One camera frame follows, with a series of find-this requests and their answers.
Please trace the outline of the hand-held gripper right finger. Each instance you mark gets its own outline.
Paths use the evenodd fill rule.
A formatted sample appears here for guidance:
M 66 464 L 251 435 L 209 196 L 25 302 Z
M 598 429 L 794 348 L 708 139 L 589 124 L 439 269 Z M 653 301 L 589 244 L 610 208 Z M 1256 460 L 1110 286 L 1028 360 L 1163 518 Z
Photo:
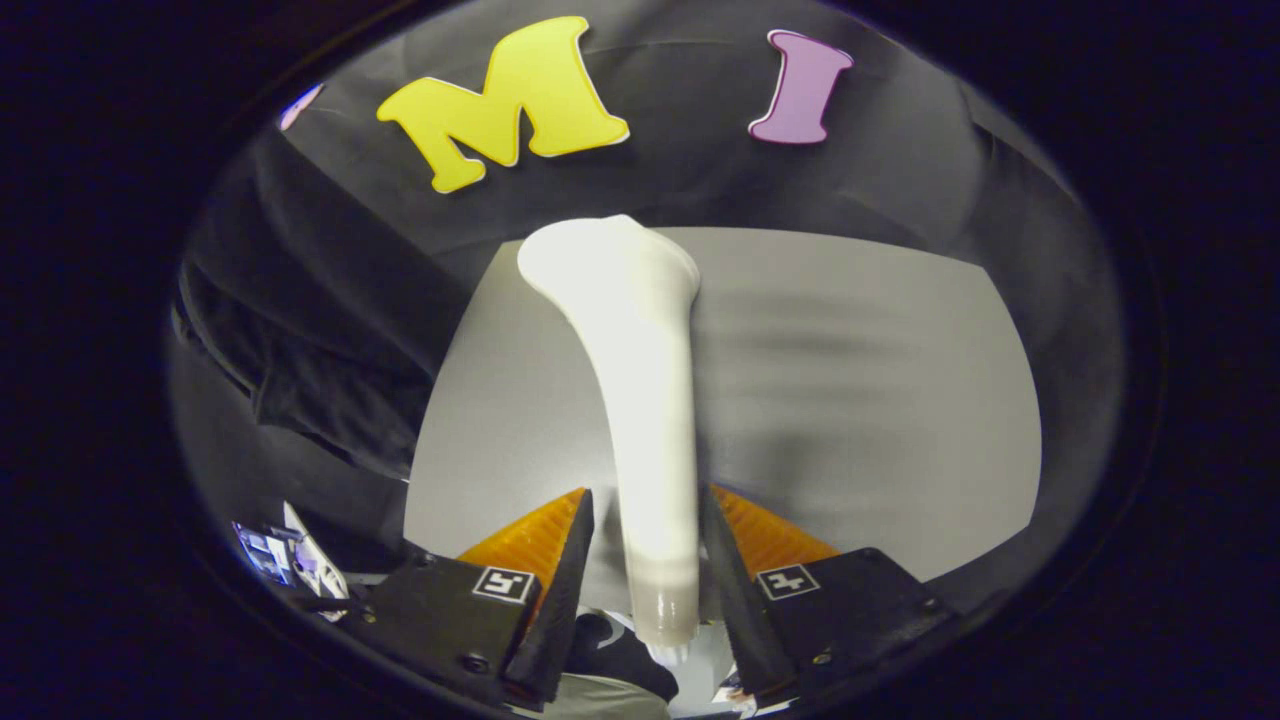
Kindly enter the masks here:
M 955 610 L 878 548 L 833 550 L 714 484 L 700 515 L 739 679 L 762 706 L 873 691 L 955 637 Z

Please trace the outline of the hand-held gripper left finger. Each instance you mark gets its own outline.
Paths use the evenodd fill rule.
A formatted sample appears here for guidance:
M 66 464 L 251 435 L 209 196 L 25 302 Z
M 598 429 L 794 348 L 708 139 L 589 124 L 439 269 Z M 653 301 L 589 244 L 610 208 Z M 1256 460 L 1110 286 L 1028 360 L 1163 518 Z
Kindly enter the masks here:
M 346 633 L 475 702 L 540 710 L 570 655 L 593 532 L 593 493 L 577 488 L 460 559 L 412 553 L 346 618 Z

